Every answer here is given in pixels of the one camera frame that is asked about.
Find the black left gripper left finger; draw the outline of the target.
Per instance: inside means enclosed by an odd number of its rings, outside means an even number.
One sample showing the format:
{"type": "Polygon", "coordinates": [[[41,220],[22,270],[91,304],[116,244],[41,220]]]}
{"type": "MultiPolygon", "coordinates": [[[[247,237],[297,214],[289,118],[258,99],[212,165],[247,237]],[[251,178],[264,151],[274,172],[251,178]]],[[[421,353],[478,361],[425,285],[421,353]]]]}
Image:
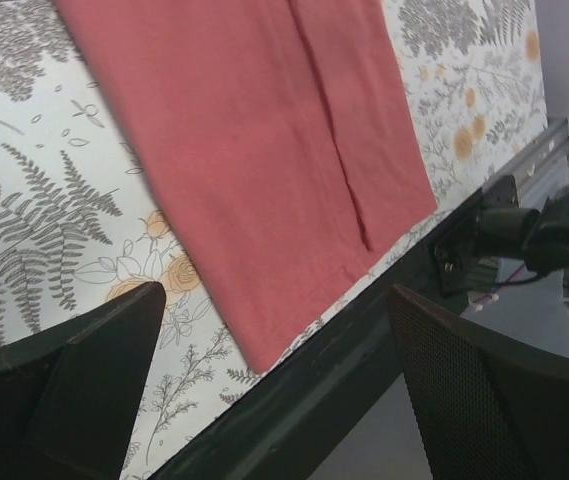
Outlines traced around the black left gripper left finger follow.
{"type": "Polygon", "coordinates": [[[117,479],[165,309],[144,283],[0,347],[0,479],[117,479]]]}

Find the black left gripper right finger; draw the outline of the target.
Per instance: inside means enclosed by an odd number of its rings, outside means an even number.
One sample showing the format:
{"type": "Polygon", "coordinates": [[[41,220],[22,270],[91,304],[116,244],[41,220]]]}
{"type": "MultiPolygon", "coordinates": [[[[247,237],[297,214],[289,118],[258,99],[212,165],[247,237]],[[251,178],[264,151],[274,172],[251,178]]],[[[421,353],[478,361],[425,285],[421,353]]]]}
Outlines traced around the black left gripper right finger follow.
{"type": "Polygon", "coordinates": [[[389,316],[436,479],[569,479],[569,358],[395,285],[389,316]]]}

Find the pink t shirt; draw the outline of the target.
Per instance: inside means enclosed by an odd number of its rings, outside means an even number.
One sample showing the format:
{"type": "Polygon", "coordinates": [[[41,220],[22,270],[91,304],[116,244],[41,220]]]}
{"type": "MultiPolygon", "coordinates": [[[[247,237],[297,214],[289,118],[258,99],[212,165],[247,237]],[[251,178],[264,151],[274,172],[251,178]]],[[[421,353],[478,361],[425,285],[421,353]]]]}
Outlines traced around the pink t shirt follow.
{"type": "Polygon", "coordinates": [[[56,9],[253,371],[435,211],[379,2],[56,9]]]}

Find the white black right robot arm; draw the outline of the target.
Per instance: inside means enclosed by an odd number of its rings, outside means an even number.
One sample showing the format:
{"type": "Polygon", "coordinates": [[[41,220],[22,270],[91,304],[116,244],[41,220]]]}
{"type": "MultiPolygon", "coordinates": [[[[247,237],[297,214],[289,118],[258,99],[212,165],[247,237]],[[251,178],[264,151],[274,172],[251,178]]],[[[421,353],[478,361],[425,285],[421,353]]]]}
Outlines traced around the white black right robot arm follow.
{"type": "Polygon", "coordinates": [[[529,272],[548,275],[569,269],[569,185],[543,208],[500,207],[476,217],[473,251],[521,260],[529,272]]]}

